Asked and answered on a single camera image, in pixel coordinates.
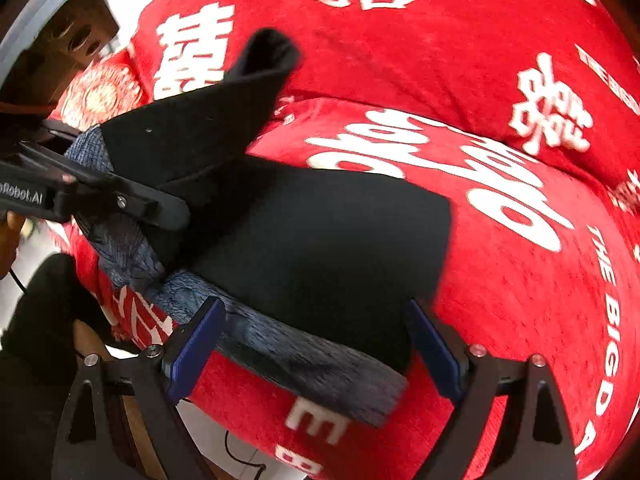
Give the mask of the person's left hand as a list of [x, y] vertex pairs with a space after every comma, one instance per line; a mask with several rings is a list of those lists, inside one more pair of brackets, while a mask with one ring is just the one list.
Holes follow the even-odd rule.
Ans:
[[0, 278], [5, 278], [16, 259], [25, 218], [8, 211], [1, 221], [0, 229]]

